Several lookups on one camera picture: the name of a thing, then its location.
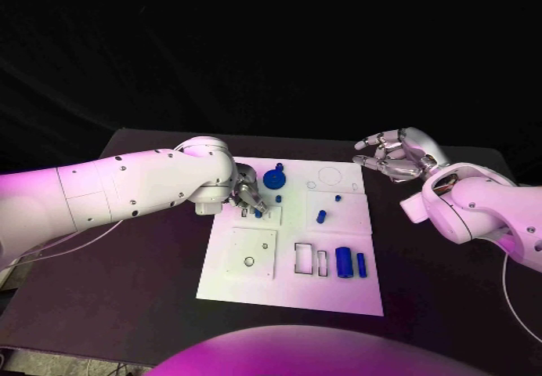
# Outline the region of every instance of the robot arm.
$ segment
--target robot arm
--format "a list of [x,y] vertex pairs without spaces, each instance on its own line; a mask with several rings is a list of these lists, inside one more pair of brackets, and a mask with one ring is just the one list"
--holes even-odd
[[256,171],[227,144],[195,137],[178,147],[0,175],[0,269],[48,240],[187,200],[199,215],[221,213],[228,198],[266,212]]
[[368,137],[357,149],[368,145],[378,145],[375,158],[355,156],[357,163],[396,183],[426,180],[421,192],[401,201],[411,221],[430,219],[458,244],[492,241],[517,262],[542,272],[542,188],[518,187],[475,164],[450,164],[436,141],[416,128]]

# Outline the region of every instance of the blue object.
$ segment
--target blue object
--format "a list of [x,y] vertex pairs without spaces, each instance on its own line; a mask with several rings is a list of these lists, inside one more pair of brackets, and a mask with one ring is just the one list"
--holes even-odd
[[277,164],[274,170],[269,170],[264,174],[264,185],[272,189],[277,190],[283,188],[286,184],[286,175],[283,173],[285,166],[282,163]]
[[365,256],[364,256],[364,253],[358,253],[357,257],[358,257],[359,277],[361,278],[367,278],[368,277],[368,269],[365,267]]
[[336,249],[336,275],[339,278],[354,277],[352,254],[349,247]]
[[326,221],[326,210],[321,210],[316,221],[322,224]]

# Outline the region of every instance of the floor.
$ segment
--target floor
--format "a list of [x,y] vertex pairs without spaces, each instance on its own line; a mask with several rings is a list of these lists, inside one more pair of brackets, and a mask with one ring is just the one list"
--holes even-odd
[[[15,268],[0,290],[18,288],[31,269],[32,263]],[[24,372],[29,376],[109,376],[110,373],[116,374],[117,363],[19,350],[8,356],[2,370]],[[149,370],[148,367],[127,365],[119,374],[125,376],[132,372],[133,376],[140,376]]]

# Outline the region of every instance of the table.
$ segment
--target table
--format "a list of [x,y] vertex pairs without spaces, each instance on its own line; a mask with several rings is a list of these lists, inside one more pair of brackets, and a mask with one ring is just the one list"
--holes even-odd
[[[194,133],[117,131],[103,157],[175,147]],[[351,161],[354,142],[218,136],[244,157]],[[508,177],[496,150],[446,147],[452,160]],[[38,262],[0,318],[0,346],[153,366],[198,342],[248,327],[338,327],[407,342],[495,374],[532,374],[542,345],[504,299],[504,252],[483,240],[453,244],[400,201],[421,182],[394,185],[364,170],[385,317],[197,299],[212,216],[192,203],[130,219],[84,251]],[[55,252],[100,235],[91,229]],[[542,334],[542,275],[509,261],[517,311]]]

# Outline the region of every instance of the circular hole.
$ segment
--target circular hole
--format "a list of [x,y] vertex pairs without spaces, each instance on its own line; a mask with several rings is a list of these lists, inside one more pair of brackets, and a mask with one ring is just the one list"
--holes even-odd
[[254,265],[254,258],[253,257],[247,257],[246,258],[246,265],[247,266],[253,266]]

